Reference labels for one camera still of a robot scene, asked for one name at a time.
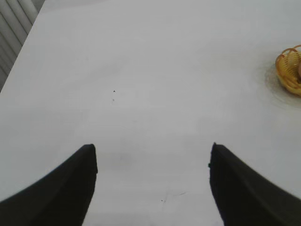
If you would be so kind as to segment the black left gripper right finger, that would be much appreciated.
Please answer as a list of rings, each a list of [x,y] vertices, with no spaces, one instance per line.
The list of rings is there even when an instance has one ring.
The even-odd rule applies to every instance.
[[[225,226],[299,226],[301,200],[214,143],[209,183]]]

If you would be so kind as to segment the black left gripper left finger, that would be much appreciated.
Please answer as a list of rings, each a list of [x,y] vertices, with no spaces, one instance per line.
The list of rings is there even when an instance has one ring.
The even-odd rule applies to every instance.
[[[81,226],[95,192],[96,149],[83,145],[43,178],[0,203],[2,226]]]

